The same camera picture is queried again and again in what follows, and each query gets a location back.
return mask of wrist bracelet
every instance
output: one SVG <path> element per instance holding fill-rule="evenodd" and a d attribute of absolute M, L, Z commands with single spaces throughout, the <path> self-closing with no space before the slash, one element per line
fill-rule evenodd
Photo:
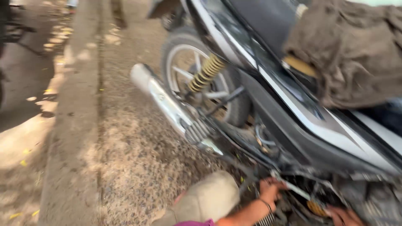
<path fill-rule="evenodd" d="M 263 203 L 268 207 L 269 213 L 272 213 L 271 206 L 270 206 L 266 201 L 262 200 L 261 198 L 258 198 L 258 200 L 260 200 L 261 202 L 263 202 Z"/>

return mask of rear shock absorber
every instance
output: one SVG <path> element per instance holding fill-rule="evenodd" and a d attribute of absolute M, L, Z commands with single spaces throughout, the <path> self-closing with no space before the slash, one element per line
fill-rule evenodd
<path fill-rule="evenodd" d="M 211 54 L 199 72 L 189 82 L 188 88 L 191 92 L 200 92 L 204 87 L 209 85 L 219 71 L 225 67 L 225 63 L 216 55 Z"/>

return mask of black and white motorcycle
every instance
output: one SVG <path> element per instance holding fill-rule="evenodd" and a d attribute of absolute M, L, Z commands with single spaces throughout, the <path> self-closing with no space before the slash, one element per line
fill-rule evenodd
<path fill-rule="evenodd" d="M 248 176 L 241 191 L 267 175 L 286 182 L 287 205 L 260 225 L 286 224 L 289 213 L 331 225 L 328 204 L 371 225 L 402 225 L 401 104 L 318 104 L 308 66 L 281 49 L 308 0 L 159 0 L 149 18 L 179 4 L 193 25 L 167 38 L 163 81 L 145 64 L 133 67 L 132 81 L 189 143 Z"/>

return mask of silver muffler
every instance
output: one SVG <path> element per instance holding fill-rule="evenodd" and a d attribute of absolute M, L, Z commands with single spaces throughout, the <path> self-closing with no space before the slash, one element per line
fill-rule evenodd
<path fill-rule="evenodd" d="M 134 85 L 144 94 L 153 98 L 175 131 L 185 138 L 186 128 L 194 124 L 196 118 L 189 112 L 184 103 L 174 98 L 172 94 L 167 93 L 164 85 L 148 65 L 136 64 L 131 69 L 130 74 Z M 210 138 L 203 139 L 196 146 L 210 154 L 223 155 L 223 152 Z"/>

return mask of wheel spoke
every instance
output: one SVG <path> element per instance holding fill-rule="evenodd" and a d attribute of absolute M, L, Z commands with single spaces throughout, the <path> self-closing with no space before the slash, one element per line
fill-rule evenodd
<path fill-rule="evenodd" d="M 172 66 L 172 68 L 173 68 L 173 70 L 175 70 L 176 72 L 178 72 L 178 73 L 184 75 L 184 77 L 186 77 L 188 80 L 191 80 L 191 79 L 193 78 L 193 75 L 192 75 L 191 73 L 189 73 L 189 72 L 187 72 L 187 71 L 185 71 L 185 70 L 183 70 L 183 69 L 180 69 L 180 68 L 178 68 L 178 67 L 176 67 L 176 66 Z"/>
<path fill-rule="evenodd" d="M 207 92 L 204 96 L 208 99 L 221 99 L 227 97 L 229 95 L 226 91 L 219 91 L 219 92 Z"/>
<path fill-rule="evenodd" d="M 197 72 L 201 70 L 201 59 L 200 54 L 197 51 L 194 51 L 194 58 L 195 58 L 195 66 L 197 68 Z"/>

